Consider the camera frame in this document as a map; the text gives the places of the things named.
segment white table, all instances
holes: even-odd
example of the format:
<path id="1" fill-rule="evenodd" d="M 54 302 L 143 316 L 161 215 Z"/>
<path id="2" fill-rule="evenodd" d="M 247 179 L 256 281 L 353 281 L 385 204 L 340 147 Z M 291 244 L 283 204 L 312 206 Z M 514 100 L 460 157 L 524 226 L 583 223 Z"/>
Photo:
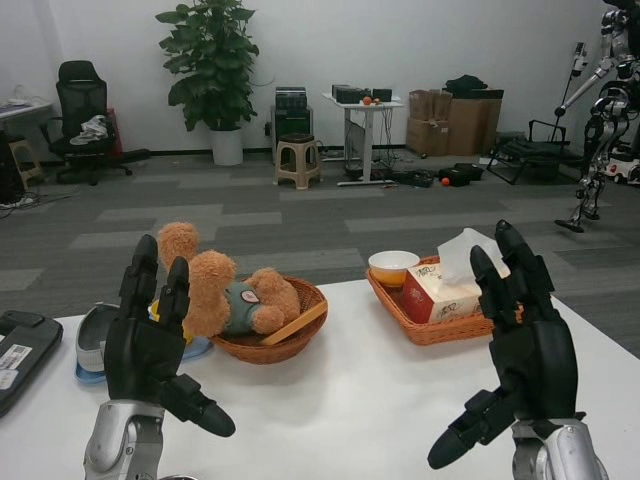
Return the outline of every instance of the white table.
<path id="1" fill-rule="evenodd" d="M 512 480 L 511 436 L 432 471 L 427 453 L 463 404 L 498 385 L 489 337 L 411 344 L 365 281 L 326 285 L 329 318 L 297 357 L 272 366 L 221 350 L 182 370 L 234 418 L 229 439 L 167 414 L 161 475 L 200 480 Z M 560 302 L 580 365 L 578 409 L 612 480 L 637 480 L 640 361 Z M 84 478 L 82 458 L 106 386 L 73 376 L 79 317 L 27 395 L 0 419 L 3 479 Z"/>
<path id="2" fill-rule="evenodd" d="M 348 187 L 353 185 L 382 185 L 385 183 L 393 183 L 391 180 L 372 180 L 371 179 L 371 166 L 373 164 L 373 116 L 376 112 L 382 112 L 393 108 L 401 108 L 404 105 L 400 103 L 400 97 L 393 97 L 391 102 L 384 102 L 379 105 L 364 105 L 363 103 L 355 104 L 343 104 L 338 103 L 330 93 L 323 93 L 322 96 L 329 100 L 334 105 L 344 110 L 344 154 L 345 160 L 348 158 L 348 137 L 351 130 L 351 112 L 359 111 L 365 114 L 364 125 L 364 147 L 362 158 L 362 180 L 355 182 L 340 182 L 339 187 Z"/>
<path id="3" fill-rule="evenodd" d="M 37 105 L 25 106 L 20 109 L 11 109 L 6 112 L 3 112 L 2 109 L 0 109 L 0 126 L 2 126 L 4 122 L 15 120 L 16 118 L 24 115 L 30 115 L 32 113 L 49 110 L 52 105 L 53 104 L 50 102 L 45 102 Z"/>

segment white wall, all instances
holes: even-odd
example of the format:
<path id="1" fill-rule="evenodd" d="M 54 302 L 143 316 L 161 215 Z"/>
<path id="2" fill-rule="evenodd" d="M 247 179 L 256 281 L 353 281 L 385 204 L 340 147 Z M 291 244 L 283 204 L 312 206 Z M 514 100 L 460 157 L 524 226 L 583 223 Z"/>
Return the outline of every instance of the white wall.
<path id="1" fill-rule="evenodd" d="M 57 101 L 57 64 L 62 58 L 47 0 L 2 0 L 0 9 L 0 100 L 22 85 L 20 93 Z M 48 114 L 9 124 L 12 134 L 26 135 L 40 159 L 52 158 L 36 124 Z"/>
<path id="2" fill-rule="evenodd" d="M 206 130 L 187 133 L 180 108 L 166 103 L 172 76 L 157 42 L 169 28 L 154 15 L 176 0 L 32 1 L 49 1 L 63 58 L 92 60 L 108 82 L 126 149 L 207 148 Z M 267 145 L 262 127 L 276 85 L 307 87 L 325 144 L 341 143 L 341 112 L 320 97 L 332 83 L 391 86 L 406 99 L 413 89 L 468 73 L 506 90 L 500 129 L 522 130 L 531 118 L 552 121 L 575 42 L 595 38 L 602 11 L 600 0 L 245 0 L 245 6 L 258 9 L 251 33 L 262 54 L 253 81 L 275 77 L 255 89 L 259 116 L 244 127 L 245 147 Z M 577 125 L 578 110 L 565 124 Z M 408 109 L 396 113 L 394 143 L 404 143 L 407 115 Z"/>

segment carpet floor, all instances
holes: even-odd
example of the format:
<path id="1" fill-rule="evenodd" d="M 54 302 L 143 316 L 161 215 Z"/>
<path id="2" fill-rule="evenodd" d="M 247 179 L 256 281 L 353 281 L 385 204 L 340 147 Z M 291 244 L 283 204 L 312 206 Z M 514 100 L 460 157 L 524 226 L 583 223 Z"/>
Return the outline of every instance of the carpet floor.
<path id="1" fill-rule="evenodd" d="M 406 157 L 399 167 L 459 160 Z M 41 185 L 44 202 L 72 196 L 0 220 L 0 311 L 60 317 L 117 302 L 140 236 L 176 220 L 194 222 L 203 248 L 232 256 L 239 275 L 273 266 L 323 284 L 362 279 L 375 252 L 433 255 L 463 227 L 492 235 L 504 218 L 544 256 L 557 297 L 640 356 L 639 189 L 611 183 L 602 220 L 585 222 L 586 233 L 577 235 L 553 224 L 575 205 L 575 185 L 563 181 L 511 186 L 486 172 L 464 188 L 338 188 L 341 165 L 325 163 L 322 183 L 296 191 L 292 183 L 272 184 L 274 167 L 261 154 L 238 167 L 179 156 L 131 168 L 131 177 L 105 172 L 96 187 Z"/>

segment green plant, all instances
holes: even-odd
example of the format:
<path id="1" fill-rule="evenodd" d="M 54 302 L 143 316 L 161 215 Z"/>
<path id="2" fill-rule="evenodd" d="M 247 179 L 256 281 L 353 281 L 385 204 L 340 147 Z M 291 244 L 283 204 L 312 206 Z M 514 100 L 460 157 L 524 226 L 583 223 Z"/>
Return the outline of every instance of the green plant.
<path id="1" fill-rule="evenodd" d="M 249 72 L 260 51 L 247 35 L 255 10 L 241 0 L 193 0 L 156 15 L 174 25 L 160 46 L 171 58 L 163 65 L 181 76 L 169 92 L 169 105 L 184 105 L 188 131 L 203 121 L 212 130 L 235 130 L 256 116 L 249 96 Z"/>

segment sticker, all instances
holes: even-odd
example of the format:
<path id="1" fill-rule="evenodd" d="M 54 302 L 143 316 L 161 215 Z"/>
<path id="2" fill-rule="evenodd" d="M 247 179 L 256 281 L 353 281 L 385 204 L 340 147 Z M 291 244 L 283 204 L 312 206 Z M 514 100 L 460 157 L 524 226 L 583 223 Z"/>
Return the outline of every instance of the sticker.
<path id="1" fill-rule="evenodd" d="M 258 300 L 258 297 L 256 297 L 256 294 L 253 293 L 251 290 L 245 290 L 240 294 L 240 296 L 247 303 L 260 303 L 260 300 Z"/>
<path id="2" fill-rule="evenodd" d="M 0 390 L 9 390 L 17 377 L 17 370 L 0 370 Z"/>
<path id="3" fill-rule="evenodd" d="M 33 350 L 31 347 L 13 344 L 9 350 L 0 358 L 0 370 L 15 370 L 18 365 L 27 358 L 27 355 Z"/>

